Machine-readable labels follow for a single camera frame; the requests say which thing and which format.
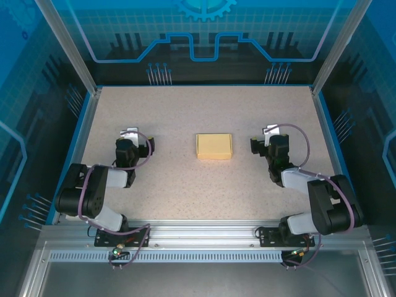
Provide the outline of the metal front shelf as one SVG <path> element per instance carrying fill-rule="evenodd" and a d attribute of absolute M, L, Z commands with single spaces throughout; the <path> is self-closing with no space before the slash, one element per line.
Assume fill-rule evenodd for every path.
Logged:
<path fill-rule="evenodd" d="M 275 263 L 134 263 L 122 270 L 94 262 L 32 266 L 17 297 L 396 297 L 368 251 L 322 251 L 307 266 Z"/>

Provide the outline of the aluminium side rail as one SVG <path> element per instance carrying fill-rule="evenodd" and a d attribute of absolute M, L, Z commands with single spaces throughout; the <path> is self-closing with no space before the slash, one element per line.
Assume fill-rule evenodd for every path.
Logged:
<path fill-rule="evenodd" d="M 334 174 L 335 175 L 345 174 L 343 172 L 343 163 L 342 163 L 343 159 L 340 160 L 337 153 L 337 149 L 339 145 L 335 143 L 332 135 L 332 123 L 331 121 L 328 121 L 328 118 L 326 117 L 327 107 L 323 106 L 319 94 L 315 95 L 313 93 L 313 90 L 311 90 L 311 95 L 316 109 L 317 117 L 321 126 L 321 131 L 324 136 L 325 144 L 329 153 L 330 162 L 334 170 Z"/>
<path fill-rule="evenodd" d="M 79 117 L 75 131 L 73 133 L 71 144 L 67 152 L 66 160 L 59 178 L 58 189 L 56 190 L 55 199 L 57 198 L 62 188 L 63 181 L 67 175 L 67 171 L 72 163 L 80 163 L 83 159 L 85 148 L 87 146 L 88 137 L 92 127 L 93 119 L 97 109 L 98 101 L 103 90 L 99 86 L 95 95 L 87 94 Z"/>

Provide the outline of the aluminium front rail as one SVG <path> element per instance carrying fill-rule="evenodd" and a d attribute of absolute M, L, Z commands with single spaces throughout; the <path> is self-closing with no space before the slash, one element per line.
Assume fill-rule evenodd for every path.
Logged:
<path fill-rule="evenodd" d="M 260 226 L 277 227 L 277 220 L 135 220 L 132 226 L 151 225 L 148 250 L 258 250 L 255 230 Z M 37 249 L 93 249 L 85 223 L 47 225 L 41 229 Z M 322 251 L 373 248 L 366 226 L 349 233 L 322 237 Z"/>

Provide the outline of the yellow paper box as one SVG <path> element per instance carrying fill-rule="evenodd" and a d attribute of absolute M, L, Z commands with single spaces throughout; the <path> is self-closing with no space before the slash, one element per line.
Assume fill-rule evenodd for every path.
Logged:
<path fill-rule="evenodd" d="M 233 155 L 231 134 L 197 134 L 196 155 L 199 160 L 229 160 Z"/>

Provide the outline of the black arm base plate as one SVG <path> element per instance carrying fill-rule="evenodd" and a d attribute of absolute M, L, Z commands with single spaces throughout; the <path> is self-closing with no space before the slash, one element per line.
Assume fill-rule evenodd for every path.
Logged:
<path fill-rule="evenodd" d="M 143 229 L 139 232 L 131 235 L 112 235 L 104 231 L 97 230 L 94 240 L 94 246 L 99 248 L 115 248 L 118 244 L 123 244 L 127 248 L 137 248 L 144 239 L 143 247 L 149 245 L 149 235 L 144 238 L 144 234 L 147 229 Z"/>
<path fill-rule="evenodd" d="M 310 238 L 308 234 L 293 235 L 279 228 L 260 226 L 255 230 L 254 236 L 262 248 L 310 248 L 316 245 L 314 238 Z"/>

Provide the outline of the aluminium frame post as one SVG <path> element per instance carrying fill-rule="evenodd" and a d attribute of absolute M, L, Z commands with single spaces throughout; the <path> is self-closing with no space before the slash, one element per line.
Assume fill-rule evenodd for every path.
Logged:
<path fill-rule="evenodd" d="M 84 87 L 92 96 L 96 96 L 98 92 L 97 84 L 90 72 L 89 66 L 93 66 L 93 62 L 88 62 L 83 59 L 81 52 L 76 46 L 74 39 L 65 26 L 58 10 L 55 8 L 52 0 L 34 0 L 40 9 L 47 24 L 54 33 L 61 48 L 66 56 L 69 58 L 74 70 L 81 79 Z"/>
<path fill-rule="evenodd" d="M 319 92 L 322 90 L 326 81 L 330 77 L 333 69 L 338 63 L 338 60 L 343 54 L 345 48 L 349 44 L 353 34 L 358 28 L 358 25 L 363 19 L 371 3 L 372 0 L 356 0 L 355 5 L 353 6 L 348 18 L 346 19 L 344 26 L 338 34 L 334 45 L 332 46 L 312 85 L 311 93 L 314 97 L 319 96 Z"/>

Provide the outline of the blue printed side panel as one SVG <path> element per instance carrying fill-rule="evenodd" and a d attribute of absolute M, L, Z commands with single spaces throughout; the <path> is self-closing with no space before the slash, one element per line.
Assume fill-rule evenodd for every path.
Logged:
<path fill-rule="evenodd" d="M 396 297 L 396 0 L 371 0 L 322 95 L 391 297 Z"/>
<path fill-rule="evenodd" d="M 87 90 L 35 0 L 0 0 L 0 297 L 17 297 Z"/>

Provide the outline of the blue printed back panel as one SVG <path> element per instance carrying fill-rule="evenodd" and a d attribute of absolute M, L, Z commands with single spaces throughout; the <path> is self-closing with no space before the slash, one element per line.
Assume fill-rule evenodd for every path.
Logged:
<path fill-rule="evenodd" d="M 54 0 L 98 85 L 310 85 L 350 0 Z"/>

